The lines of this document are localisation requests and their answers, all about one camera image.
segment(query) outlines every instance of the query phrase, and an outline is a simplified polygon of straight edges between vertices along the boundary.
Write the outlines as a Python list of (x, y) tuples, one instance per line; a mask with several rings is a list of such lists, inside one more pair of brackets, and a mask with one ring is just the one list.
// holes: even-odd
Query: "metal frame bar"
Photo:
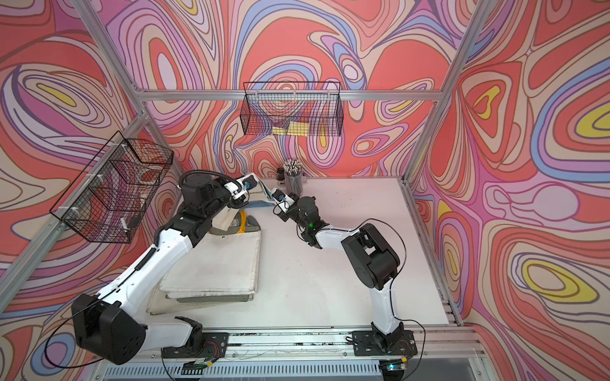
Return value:
[[(148, 119), (142, 113), (139, 113), (127, 126), (123, 132), (123, 136), (126, 138), (136, 137), (147, 121)], [(89, 174), (96, 173), (116, 148), (117, 146), (110, 146), (104, 155), (91, 168)], [(82, 181), (66, 198), (63, 205), (71, 205), (76, 198), (81, 195), (91, 179), (92, 177), (88, 176), (87, 180)], [(55, 245), (66, 228), (67, 226), (64, 223), (49, 215), (49, 221), (47, 221), (45, 226), (36, 236), (34, 236), (15, 261), (9, 265), (9, 268), (6, 269), (4, 275), (0, 277), (0, 290), (2, 290), (0, 292), (0, 313), (8, 307), (15, 295), (17, 295), (21, 287), (23, 287), (30, 275), (36, 270), (36, 267), (42, 262), (46, 254), (51, 250), (53, 245)]]
[[(123, 60), (121, 60), (121, 56), (114, 46), (108, 31), (106, 31), (104, 23), (102, 23), (98, 13), (93, 8), (91, 1), (73, 0), (72, 3), (74, 4), (74, 8), (78, 14), (81, 16), (81, 20), (85, 24), (89, 34), (91, 34), (93, 41), (95, 41), (95, 43), (98, 45), (104, 60), (110, 65), (112, 71), (117, 75), (125, 95), (133, 103), (137, 111), (143, 112), (144, 115), (148, 117), (148, 131), (150, 132), (154, 141), (157, 144), (171, 148), (167, 143), (163, 132), (161, 132), (157, 121), (152, 117), (148, 108), (146, 107), (146, 103), (142, 102), (138, 94), (135, 92), (135, 82), (131, 79), (127, 67), (123, 63)], [(171, 167), (177, 175), (180, 176), (183, 173), (182, 167), (176, 161), (174, 161)]]
[(404, 169), (404, 181), (407, 181), (412, 175), (412, 172), (415, 169), (415, 164), (419, 161), (418, 158), (428, 147), (428, 143), (430, 142), (434, 131), (441, 122), (443, 111), (449, 104), (453, 89), (458, 82), (460, 74), (462, 74), (462, 70), (470, 57), (470, 52), (472, 52), (472, 48), (475, 46), (476, 40), (479, 37), (481, 29), (483, 29), (483, 25), (485, 25), (489, 12), (491, 12), (495, 2), (496, 0), (479, 0), (477, 3), (475, 11), (472, 13), (472, 17), (470, 18), (470, 22), (466, 27), (464, 37), (462, 38), (462, 41), (460, 41), (456, 55), (449, 66), (449, 70), (445, 76), (445, 81), (440, 88), (443, 95), (438, 103), (434, 105), (432, 111), (430, 111), (428, 122), (425, 125), (424, 131), (417, 140), (417, 143), (411, 152), (409, 163)]
[(409, 209), (411, 219), (413, 219), (417, 235), (420, 239), (420, 244), (422, 245), (423, 252), (426, 255), (428, 266), (430, 267), (430, 272), (432, 273), (432, 278), (434, 278), (436, 287), (440, 292), (440, 298), (449, 302), (449, 306), (451, 307), (451, 311), (453, 312), (453, 316), (455, 317), (456, 324), (458, 326), (462, 326), (464, 324), (464, 321), (462, 320), (462, 316), (459, 313), (458, 306), (453, 300), (453, 296), (449, 292), (449, 287), (447, 287), (447, 281), (445, 280), (445, 276), (440, 271), (440, 263), (435, 254), (434, 243), (430, 242), (430, 237), (428, 236), (426, 227), (423, 224), (423, 220), (420, 217), (419, 213), (417, 213), (413, 194), (411, 194), (411, 190), (406, 184), (401, 184), (400, 188), (403, 192), (404, 202), (407, 204), (407, 209)]
[[(300, 361), (311, 360), (381, 360), (395, 357), (356, 357), (352, 345), (345, 337), (361, 327), (341, 328), (275, 328), (275, 329), (218, 329), (211, 332), (229, 332), (226, 357), (218, 364), (234, 363), (256, 359), (259, 361)], [(423, 331), (419, 326), (409, 326), (414, 331), (415, 340), (421, 348)], [(472, 327), (427, 326), (426, 346), (423, 358), (474, 358), (481, 361), (487, 354), (481, 344), (479, 335)], [(179, 365), (194, 358), (165, 360), (166, 366)], [(160, 351), (147, 351), (137, 354), (130, 363), (123, 366), (160, 365)], [(89, 381), (102, 380), (107, 369), (116, 367), (102, 361), (92, 372)]]
[[(145, 101), (241, 101), (243, 90), (145, 90), (135, 91), (140, 100)], [(258, 90), (260, 94), (277, 93), (272, 90)], [(319, 93), (315, 90), (288, 91), (296, 94)], [(341, 90), (342, 101), (439, 101), (440, 90)]]

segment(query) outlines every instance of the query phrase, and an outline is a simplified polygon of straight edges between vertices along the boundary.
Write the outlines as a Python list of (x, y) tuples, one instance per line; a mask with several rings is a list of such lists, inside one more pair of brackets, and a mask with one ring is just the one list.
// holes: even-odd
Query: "white table surface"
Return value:
[[(275, 181), (267, 182), (270, 188)], [(396, 179), (309, 179), (303, 196), (315, 196), (320, 217), (336, 227), (357, 227), (381, 219), (407, 246), (403, 272), (394, 281), (397, 315), (421, 324), (448, 324), (436, 284)], [(283, 222), (271, 207), (247, 208), (262, 228), (258, 290), (254, 300), (180, 312), (208, 328), (353, 327), (373, 320), (368, 288), (358, 280), (345, 252), (316, 249), (296, 235), (296, 223)], [(397, 252), (398, 237), (371, 221)], [(176, 313), (148, 316), (173, 319)]]

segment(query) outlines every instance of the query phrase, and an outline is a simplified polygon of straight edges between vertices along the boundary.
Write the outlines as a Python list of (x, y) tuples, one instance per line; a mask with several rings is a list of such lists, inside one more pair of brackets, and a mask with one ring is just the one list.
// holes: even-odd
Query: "metal pencil holder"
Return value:
[(286, 194), (294, 193), (298, 197), (303, 194), (303, 166), (296, 160), (284, 164)]

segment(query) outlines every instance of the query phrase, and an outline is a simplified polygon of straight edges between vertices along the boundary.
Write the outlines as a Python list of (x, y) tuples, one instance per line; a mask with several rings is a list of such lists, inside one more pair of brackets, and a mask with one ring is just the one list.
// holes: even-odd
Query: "yellow sticky note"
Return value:
[(280, 127), (272, 127), (271, 132), (275, 135), (286, 135), (286, 130)]
[(290, 125), (288, 126), (288, 135), (294, 135), (298, 137), (309, 136), (309, 123), (290, 121)]

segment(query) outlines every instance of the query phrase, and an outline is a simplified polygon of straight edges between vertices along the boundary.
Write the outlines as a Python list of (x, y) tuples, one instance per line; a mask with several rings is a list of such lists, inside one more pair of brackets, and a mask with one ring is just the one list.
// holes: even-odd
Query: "black bracket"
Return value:
[[(358, 279), (369, 288), (382, 290), (398, 275), (398, 255), (372, 224), (364, 224), (360, 232), (346, 237), (341, 245)], [(374, 249), (369, 254), (367, 249)]]
[(413, 331), (402, 330), (398, 339), (387, 348), (378, 347), (375, 331), (353, 331), (351, 333), (355, 356), (405, 356), (407, 359), (417, 355), (417, 345)]
[(181, 347), (165, 347), (161, 349), (163, 358), (200, 358), (209, 357), (223, 358), (226, 353), (227, 340), (229, 334), (227, 332), (202, 332), (201, 323), (176, 316), (176, 319), (185, 321), (193, 327), (186, 344)]

